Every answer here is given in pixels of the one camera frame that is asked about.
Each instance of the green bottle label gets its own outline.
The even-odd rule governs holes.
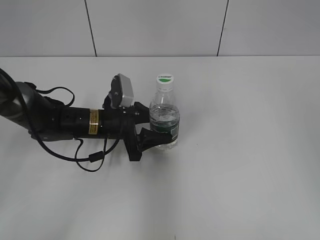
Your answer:
[[[150,128],[152,131],[157,132],[157,133],[171,134],[172,141],[175,141],[178,138],[179,122],[173,126],[170,126],[170,127],[156,126],[156,125],[150,124]]]

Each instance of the white bottle cap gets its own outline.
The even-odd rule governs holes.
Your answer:
[[[174,76],[163,73],[156,78],[156,88],[162,92],[169,92],[173,89]]]

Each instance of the plastic bottle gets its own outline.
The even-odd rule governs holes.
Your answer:
[[[156,94],[150,103],[150,129],[158,133],[170,133],[173,142],[157,146],[169,150],[177,144],[180,113],[173,90],[174,76],[160,74],[156,78]]]

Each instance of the black robotic arm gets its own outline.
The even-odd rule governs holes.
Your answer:
[[[136,124],[148,123],[149,108],[133,101],[129,78],[122,74],[114,76],[111,90],[104,99],[103,109],[70,107],[74,101],[63,102],[42,96],[52,92],[38,90],[29,82],[15,82],[0,68],[0,115],[26,128],[49,154],[73,162],[95,162],[110,151],[99,151],[88,158],[71,158],[50,150],[44,142],[72,139],[120,139],[124,141],[130,161],[140,161],[142,152],[161,144],[172,142],[172,136],[142,128],[136,133]]]

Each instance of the warning sticker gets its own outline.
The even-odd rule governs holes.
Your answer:
[[[89,134],[97,135],[99,127],[99,110],[90,109]]]

